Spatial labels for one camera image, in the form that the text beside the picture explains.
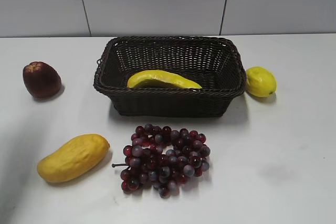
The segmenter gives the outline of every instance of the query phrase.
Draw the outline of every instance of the bunch of grapes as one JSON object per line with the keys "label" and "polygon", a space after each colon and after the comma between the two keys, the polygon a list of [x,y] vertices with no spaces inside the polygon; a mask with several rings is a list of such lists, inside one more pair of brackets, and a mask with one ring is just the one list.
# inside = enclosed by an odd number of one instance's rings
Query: bunch of grapes
{"label": "bunch of grapes", "polygon": [[[206,157],[210,149],[204,144],[205,135],[197,131],[172,131],[169,126],[146,124],[136,128],[131,140],[132,145],[123,149],[125,164],[112,164],[112,167],[128,166],[120,173],[123,191],[135,191],[151,183],[165,198],[178,190],[178,184],[185,184],[191,177],[200,177],[209,170]],[[173,149],[162,154],[170,145]]]}

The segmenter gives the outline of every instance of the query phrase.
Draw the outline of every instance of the red apple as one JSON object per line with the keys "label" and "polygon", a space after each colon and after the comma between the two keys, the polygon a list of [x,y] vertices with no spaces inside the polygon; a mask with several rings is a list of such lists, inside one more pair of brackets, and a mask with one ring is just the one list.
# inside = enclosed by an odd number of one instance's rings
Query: red apple
{"label": "red apple", "polygon": [[35,98],[51,97],[61,88],[61,78],[56,70],[41,61],[34,61],[23,68],[23,81]]}

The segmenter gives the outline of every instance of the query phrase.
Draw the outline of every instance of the yellow mango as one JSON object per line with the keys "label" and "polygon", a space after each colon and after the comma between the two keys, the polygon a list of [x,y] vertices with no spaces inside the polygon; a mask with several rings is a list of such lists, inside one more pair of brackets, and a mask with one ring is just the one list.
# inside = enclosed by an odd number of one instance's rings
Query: yellow mango
{"label": "yellow mango", "polygon": [[110,148],[98,134],[77,136],[37,164],[37,173],[51,183],[66,182],[95,167]]}

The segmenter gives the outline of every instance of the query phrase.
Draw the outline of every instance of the lemon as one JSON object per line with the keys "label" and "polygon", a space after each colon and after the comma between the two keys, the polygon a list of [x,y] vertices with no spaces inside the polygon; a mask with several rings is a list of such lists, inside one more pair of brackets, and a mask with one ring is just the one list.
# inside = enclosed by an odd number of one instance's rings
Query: lemon
{"label": "lemon", "polygon": [[201,89],[196,82],[188,80],[175,73],[163,70],[144,70],[130,77],[127,83],[128,88],[181,88],[181,89]]}
{"label": "lemon", "polygon": [[269,97],[277,90],[277,80],[265,68],[253,67],[246,71],[247,91],[256,97]]}

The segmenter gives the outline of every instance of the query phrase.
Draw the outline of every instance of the dark brown wicker basket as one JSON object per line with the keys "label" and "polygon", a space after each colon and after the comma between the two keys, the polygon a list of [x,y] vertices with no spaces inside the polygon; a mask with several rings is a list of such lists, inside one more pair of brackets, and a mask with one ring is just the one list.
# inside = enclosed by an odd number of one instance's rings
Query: dark brown wicker basket
{"label": "dark brown wicker basket", "polygon": [[[119,37],[108,42],[97,63],[93,86],[121,115],[222,116],[245,90],[240,55],[224,38]],[[127,88],[133,74],[149,69],[180,74],[203,88]]]}

